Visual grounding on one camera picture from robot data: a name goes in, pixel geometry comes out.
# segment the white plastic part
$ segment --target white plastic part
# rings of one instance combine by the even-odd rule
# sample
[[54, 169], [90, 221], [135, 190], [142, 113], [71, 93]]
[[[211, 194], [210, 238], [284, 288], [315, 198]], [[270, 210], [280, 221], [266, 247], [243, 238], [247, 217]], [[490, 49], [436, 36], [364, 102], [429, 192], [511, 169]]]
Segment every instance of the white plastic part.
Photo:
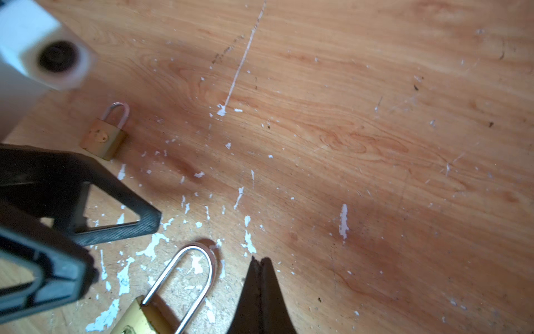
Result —
[[[54, 42], [73, 45], [75, 63], [63, 72], [39, 64]], [[12, 0], [0, 6], [0, 141], [50, 88], [81, 86], [96, 53], [70, 29], [33, 0]]]

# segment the triangular hole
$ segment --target triangular hole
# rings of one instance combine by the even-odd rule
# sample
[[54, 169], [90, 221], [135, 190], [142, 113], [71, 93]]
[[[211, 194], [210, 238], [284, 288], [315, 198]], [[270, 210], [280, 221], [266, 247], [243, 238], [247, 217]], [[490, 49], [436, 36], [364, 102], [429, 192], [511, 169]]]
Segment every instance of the triangular hole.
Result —
[[89, 228], [131, 223], [139, 220], [138, 214], [94, 184], [89, 187], [83, 216], [87, 218]]
[[31, 270], [14, 262], [0, 258], [0, 289], [31, 283], [35, 277]]

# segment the brass padlock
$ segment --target brass padlock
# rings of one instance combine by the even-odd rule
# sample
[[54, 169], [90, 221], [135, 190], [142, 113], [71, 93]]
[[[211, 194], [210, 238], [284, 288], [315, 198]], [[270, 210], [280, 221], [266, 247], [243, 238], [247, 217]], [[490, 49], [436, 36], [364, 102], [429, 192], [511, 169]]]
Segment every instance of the brass padlock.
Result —
[[[123, 106], [124, 114], [117, 126], [111, 125], [106, 122], [106, 118], [111, 113], [111, 110]], [[101, 118], [97, 118], [89, 132], [83, 137], [80, 142], [80, 147], [84, 150], [100, 157], [104, 160], [110, 160], [122, 141], [126, 138], [126, 132], [122, 130], [122, 127], [128, 120], [130, 115], [130, 106], [126, 103], [115, 102], [109, 106]]]
[[[169, 274], [176, 267], [180, 259], [188, 251], [200, 251], [208, 259], [208, 280], [200, 295], [193, 302], [184, 318], [180, 322], [178, 329], [174, 331], [174, 327], [170, 322], [168, 316], [165, 316], [161, 307], [154, 306], [150, 301], [154, 298], [158, 289], [163, 285]], [[174, 257], [170, 260], [165, 270], [161, 273], [158, 280], [152, 285], [152, 288], [147, 293], [146, 297], [137, 297], [133, 303], [128, 307], [122, 318], [117, 322], [111, 334], [180, 334], [191, 320], [191, 317], [198, 309], [200, 303], [213, 286], [215, 281], [215, 272], [217, 272], [217, 261], [213, 252], [203, 244], [190, 243], [180, 249]]]

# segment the wooden table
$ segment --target wooden table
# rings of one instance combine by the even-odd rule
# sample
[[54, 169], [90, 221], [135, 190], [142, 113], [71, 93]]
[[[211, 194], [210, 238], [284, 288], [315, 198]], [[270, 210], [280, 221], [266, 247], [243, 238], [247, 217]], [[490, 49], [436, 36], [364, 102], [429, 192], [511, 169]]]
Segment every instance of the wooden table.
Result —
[[[150, 257], [151, 236], [95, 245], [107, 278], [85, 299], [2, 332], [109, 332], [113, 307], [202, 238], [221, 240], [225, 277], [189, 333], [225, 333], [251, 255], [273, 260], [299, 333], [534, 330], [532, 2], [40, 3], [99, 61], [8, 142], [83, 152], [90, 123], [129, 103], [129, 137], [101, 162], [170, 225]], [[91, 201], [92, 222], [126, 212]], [[178, 316], [205, 278], [192, 265], [161, 293]]]

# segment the padlock body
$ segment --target padlock body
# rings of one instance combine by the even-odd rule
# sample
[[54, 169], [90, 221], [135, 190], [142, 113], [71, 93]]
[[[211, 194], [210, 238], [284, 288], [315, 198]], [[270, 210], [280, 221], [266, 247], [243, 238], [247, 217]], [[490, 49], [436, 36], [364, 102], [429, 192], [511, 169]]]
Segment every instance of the padlock body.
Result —
[[172, 326], [158, 308], [151, 303], [141, 306], [143, 296], [137, 297], [119, 319], [111, 334], [173, 334]]
[[96, 119], [80, 142], [80, 147], [109, 161], [125, 138], [126, 132], [123, 130], [101, 119]]

